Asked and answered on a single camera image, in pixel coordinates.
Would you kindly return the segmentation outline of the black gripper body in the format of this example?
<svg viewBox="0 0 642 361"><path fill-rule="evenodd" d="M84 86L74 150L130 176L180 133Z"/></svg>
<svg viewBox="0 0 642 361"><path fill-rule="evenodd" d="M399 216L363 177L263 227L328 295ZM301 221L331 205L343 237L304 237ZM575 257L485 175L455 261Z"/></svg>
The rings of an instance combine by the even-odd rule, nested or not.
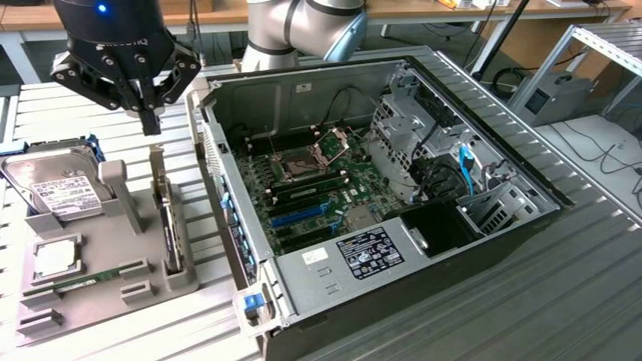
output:
<svg viewBox="0 0 642 361"><path fill-rule="evenodd" d="M142 65L158 75L174 45L156 1L54 1L68 34L68 52L100 75L113 80L138 77Z"/></svg>

